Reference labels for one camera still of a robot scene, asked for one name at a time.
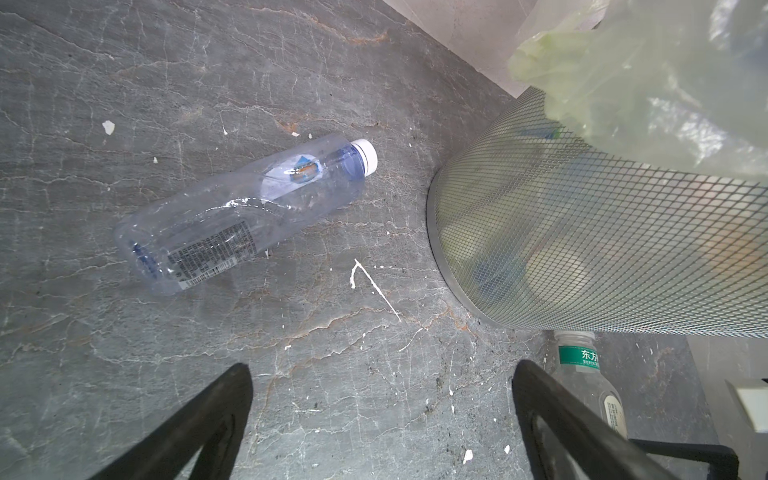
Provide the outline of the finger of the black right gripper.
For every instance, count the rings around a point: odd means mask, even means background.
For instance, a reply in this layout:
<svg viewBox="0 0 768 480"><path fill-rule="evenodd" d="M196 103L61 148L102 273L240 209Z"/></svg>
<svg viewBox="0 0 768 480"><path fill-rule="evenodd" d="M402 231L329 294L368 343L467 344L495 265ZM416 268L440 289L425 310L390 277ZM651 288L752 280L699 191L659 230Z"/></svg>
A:
<svg viewBox="0 0 768 480"><path fill-rule="evenodd" d="M730 447L640 439L631 439L630 442L646 454L705 463L708 465L708 479L738 479L740 461L735 451Z"/></svg>

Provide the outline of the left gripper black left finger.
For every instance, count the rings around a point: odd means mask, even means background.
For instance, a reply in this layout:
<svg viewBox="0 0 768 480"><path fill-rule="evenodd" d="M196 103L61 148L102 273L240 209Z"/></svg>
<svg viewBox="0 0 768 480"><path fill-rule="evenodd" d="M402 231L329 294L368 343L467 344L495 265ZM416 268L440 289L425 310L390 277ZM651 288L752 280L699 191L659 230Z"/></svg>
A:
<svg viewBox="0 0 768 480"><path fill-rule="evenodd" d="M95 479L174 479L196 457L192 479L228 479L253 400L248 366L236 363Z"/></svg>

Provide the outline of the small beige label package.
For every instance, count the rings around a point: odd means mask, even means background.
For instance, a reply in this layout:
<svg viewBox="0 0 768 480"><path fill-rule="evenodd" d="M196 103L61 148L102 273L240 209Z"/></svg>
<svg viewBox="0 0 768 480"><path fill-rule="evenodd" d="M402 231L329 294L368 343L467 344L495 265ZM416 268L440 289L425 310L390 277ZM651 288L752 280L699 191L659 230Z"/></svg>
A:
<svg viewBox="0 0 768 480"><path fill-rule="evenodd" d="M628 437L621 397L603 375L595 334L555 330L556 365L553 377L572 395L624 438Z"/></svg>

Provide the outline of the clear bottle blue cap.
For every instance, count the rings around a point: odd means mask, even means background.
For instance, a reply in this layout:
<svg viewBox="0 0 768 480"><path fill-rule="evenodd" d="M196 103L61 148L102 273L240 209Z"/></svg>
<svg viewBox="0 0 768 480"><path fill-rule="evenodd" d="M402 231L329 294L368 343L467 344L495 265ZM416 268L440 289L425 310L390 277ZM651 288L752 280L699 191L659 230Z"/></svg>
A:
<svg viewBox="0 0 768 480"><path fill-rule="evenodd" d="M370 141L329 134L126 216L116 245L151 292L176 295L352 203L378 164Z"/></svg>

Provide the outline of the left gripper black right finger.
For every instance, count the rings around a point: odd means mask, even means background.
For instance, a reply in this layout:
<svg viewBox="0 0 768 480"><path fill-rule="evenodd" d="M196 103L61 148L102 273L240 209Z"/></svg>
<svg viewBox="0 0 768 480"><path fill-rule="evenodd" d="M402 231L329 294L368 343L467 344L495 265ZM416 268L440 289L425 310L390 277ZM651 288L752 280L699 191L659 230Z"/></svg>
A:
<svg viewBox="0 0 768 480"><path fill-rule="evenodd" d="M541 443L545 423L590 479L672 479L637 446L604 421L530 360L517 363L511 379L516 417L535 479L550 479L551 452Z"/></svg>

